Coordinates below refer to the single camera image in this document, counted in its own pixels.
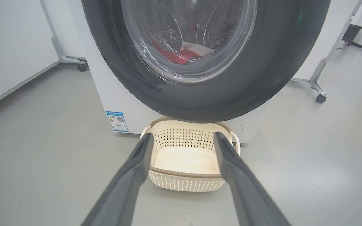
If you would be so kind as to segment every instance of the washing machine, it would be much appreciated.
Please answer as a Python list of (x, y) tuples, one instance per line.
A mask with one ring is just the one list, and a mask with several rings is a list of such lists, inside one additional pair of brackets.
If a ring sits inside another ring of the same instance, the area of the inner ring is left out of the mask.
[(114, 132), (141, 133), (171, 117), (223, 122), (248, 143), (310, 53), (328, 5), (83, 0), (72, 13)]

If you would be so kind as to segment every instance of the white plastic basket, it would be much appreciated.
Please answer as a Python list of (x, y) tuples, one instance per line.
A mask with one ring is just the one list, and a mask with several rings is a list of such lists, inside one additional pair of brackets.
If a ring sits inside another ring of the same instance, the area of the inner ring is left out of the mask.
[(207, 192), (219, 189), (220, 175), (214, 150), (213, 133), (222, 132), (240, 155), (240, 140), (221, 123), (196, 124), (163, 118), (143, 130), (155, 137), (149, 177), (165, 189)]

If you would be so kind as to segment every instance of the door glass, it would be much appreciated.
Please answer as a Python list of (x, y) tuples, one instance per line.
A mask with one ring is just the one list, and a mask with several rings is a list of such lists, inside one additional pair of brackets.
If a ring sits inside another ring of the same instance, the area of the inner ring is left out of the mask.
[(165, 80), (202, 83), (220, 75), (249, 39), (256, 0), (122, 0), (139, 56)]

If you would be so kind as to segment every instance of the floor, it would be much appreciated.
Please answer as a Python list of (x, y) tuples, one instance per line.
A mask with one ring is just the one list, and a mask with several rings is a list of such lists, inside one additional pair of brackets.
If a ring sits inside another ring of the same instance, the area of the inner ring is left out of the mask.
[[(362, 225), (362, 49), (336, 50), (314, 100), (274, 97), (241, 156), (294, 226)], [(80, 225), (138, 136), (113, 133), (89, 71), (55, 67), (0, 101), (0, 226)], [(133, 225), (238, 225), (227, 184), (140, 189)]]

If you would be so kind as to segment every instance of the laundry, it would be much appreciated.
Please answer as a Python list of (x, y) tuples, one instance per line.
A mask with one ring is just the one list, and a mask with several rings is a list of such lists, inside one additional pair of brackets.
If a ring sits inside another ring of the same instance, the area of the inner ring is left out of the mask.
[(204, 47), (195, 43), (188, 43), (185, 41), (182, 42), (181, 48), (178, 53), (165, 50), (155, 40), (153, 41), (153, 44), (167, 60), (178, 64), (186, 64), (188, 60), (192, 58), (202, 58), (214, 53), (214, 51), (208, 47)]

